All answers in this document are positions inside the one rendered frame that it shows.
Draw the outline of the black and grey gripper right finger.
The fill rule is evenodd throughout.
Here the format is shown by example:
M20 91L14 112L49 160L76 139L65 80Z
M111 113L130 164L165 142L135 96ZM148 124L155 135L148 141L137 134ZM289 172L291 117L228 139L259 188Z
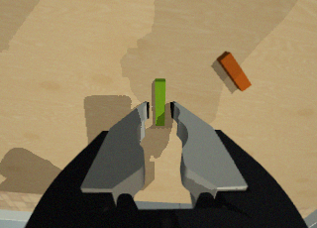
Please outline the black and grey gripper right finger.
M265 228L308 228L278 182L225 133L175 101L170 111L184 147L180 177L192 208L201 192L209 192L216 208L241 213Z

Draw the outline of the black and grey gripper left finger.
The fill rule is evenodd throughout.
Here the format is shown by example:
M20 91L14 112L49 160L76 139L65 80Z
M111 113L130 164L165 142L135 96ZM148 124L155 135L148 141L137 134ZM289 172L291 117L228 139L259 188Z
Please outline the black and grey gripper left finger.
M53 180L25 228L73 228L116 209L122 193L134 199L145 185L145 155L139 144L149 113L150 102L145 101L102 131Z

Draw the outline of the lime green rod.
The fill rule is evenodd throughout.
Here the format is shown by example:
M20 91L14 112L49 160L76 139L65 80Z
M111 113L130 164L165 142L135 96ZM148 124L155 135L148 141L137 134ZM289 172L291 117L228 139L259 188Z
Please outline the lime green rod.
M156 78L156 126L164 126L165 78Z

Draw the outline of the orange rod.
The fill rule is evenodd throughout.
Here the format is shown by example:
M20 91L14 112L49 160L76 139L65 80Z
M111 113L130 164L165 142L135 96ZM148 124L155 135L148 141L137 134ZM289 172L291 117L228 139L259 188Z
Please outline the orange rod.
M234 59L231 53L224 52L218 58L217 61L221 64L233 83L242 92L251 86L251 83L247 79L246 75Z

